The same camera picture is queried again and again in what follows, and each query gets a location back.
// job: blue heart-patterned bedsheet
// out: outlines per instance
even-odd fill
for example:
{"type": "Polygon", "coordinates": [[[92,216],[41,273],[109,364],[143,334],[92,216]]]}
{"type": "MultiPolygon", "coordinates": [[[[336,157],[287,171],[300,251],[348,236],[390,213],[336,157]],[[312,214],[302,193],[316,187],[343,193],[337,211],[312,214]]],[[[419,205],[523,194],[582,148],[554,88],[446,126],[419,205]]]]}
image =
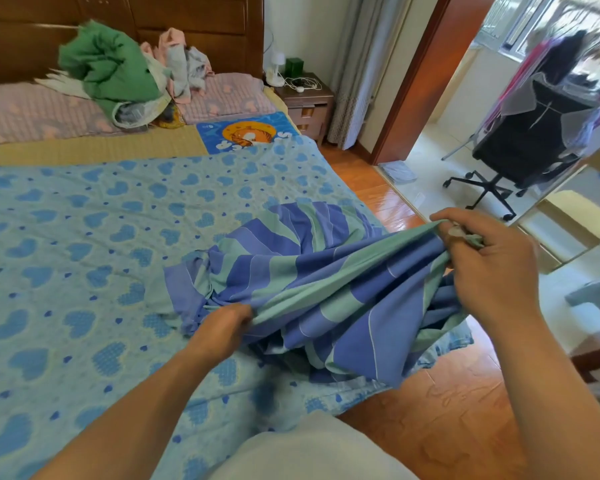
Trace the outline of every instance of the blue heart-patterned bedsheet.
{"type": "MultiPolygon", "coordinates": [[[[213,157],[0,168],[0,478],[29,478],[184,347],[145,309],[152,267],[303,200],[375,219],[305,137],[213,157]]],[[[471,340],[458,327],[418,367],[471,340]]],[[[383,389],[311,384],[238,352],[192,396],[154,477],[196,478],[260,431],[383,389]]]]}

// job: wooden headboard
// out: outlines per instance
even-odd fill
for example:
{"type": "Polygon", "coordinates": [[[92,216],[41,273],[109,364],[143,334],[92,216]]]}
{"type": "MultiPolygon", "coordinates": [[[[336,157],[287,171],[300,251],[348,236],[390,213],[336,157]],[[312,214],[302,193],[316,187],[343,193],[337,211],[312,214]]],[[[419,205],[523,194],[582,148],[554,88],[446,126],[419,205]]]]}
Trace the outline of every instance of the wooden headboard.
{"type": "Polygon", "coordinates": [[[152,45],[175,27],[215,72],[262,76],[263,0],[0,0],[0,84],[57,67],[58,46],[90,19],[152,45]]]}

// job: wooden door frame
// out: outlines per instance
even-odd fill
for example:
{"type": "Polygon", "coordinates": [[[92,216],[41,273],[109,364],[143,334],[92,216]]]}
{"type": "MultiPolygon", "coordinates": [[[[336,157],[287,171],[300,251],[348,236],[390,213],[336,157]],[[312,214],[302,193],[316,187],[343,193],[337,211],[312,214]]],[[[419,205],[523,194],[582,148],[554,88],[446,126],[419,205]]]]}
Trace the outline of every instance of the wooden door frame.
{"type": "Polygon", "coordinates": [[[374,146],[373,165],[411,152],[494,1],[438,0],[374,146]]]}

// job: white lamp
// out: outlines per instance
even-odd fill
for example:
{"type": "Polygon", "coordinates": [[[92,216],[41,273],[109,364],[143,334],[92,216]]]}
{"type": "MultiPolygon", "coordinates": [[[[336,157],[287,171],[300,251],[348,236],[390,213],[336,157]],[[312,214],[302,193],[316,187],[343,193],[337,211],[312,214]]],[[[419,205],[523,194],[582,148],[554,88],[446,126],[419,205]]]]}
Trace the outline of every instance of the white lamp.
{"type": "Polygon", "coordinates": [[[267,84],[274,88],[281,88],[285,85],[285,78],[280,75],[279,67],[287,62],[282,52],[274,50],[271,54],[271,65],[267,69],[267,84]]]}

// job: green box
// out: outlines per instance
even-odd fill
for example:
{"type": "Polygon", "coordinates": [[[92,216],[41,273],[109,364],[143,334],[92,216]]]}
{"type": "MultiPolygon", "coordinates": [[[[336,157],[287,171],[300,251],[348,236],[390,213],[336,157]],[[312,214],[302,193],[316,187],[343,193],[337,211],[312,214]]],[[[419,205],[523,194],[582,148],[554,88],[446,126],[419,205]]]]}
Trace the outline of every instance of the green box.
{"type": "Polygon", "coordinates": [[[285,77],[302,77],[304,68],[304,60],[298,57],[287,59],[285,66],[285,77]]]}

